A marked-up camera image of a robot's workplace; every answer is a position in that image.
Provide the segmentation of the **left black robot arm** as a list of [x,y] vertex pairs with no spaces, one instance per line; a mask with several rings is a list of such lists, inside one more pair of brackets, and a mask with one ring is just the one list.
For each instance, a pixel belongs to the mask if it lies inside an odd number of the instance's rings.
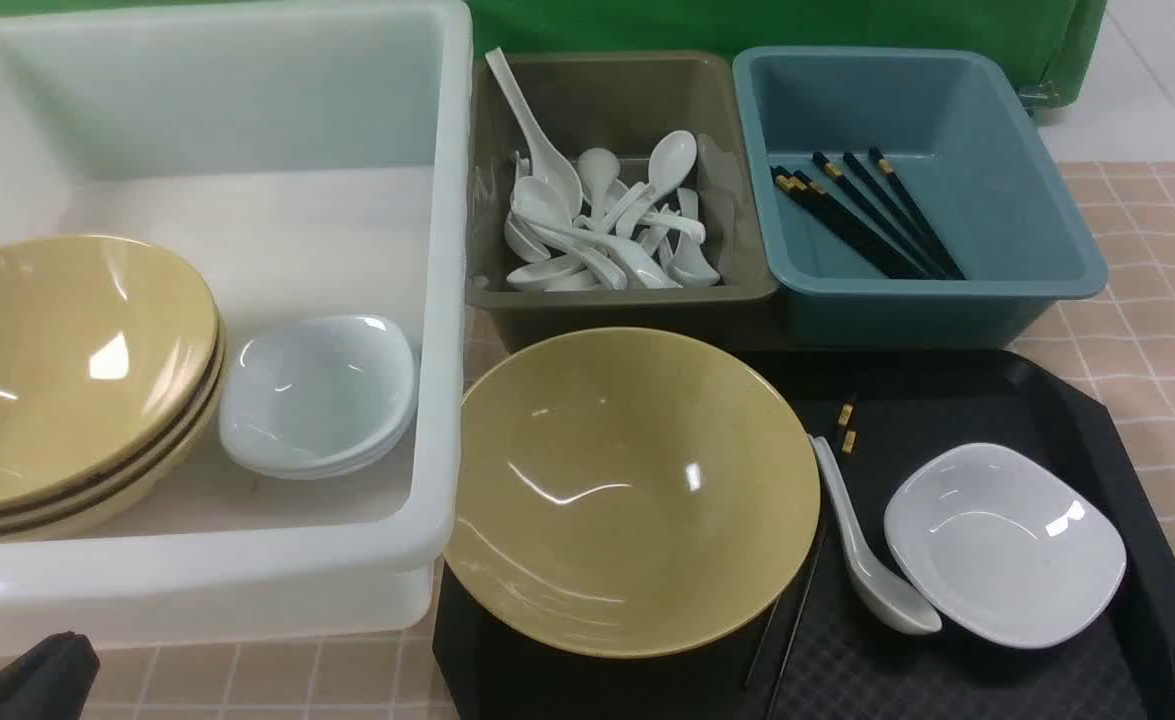
[[0,669],[0,719],[79,719],[101,667],[89,638],[43,638]]

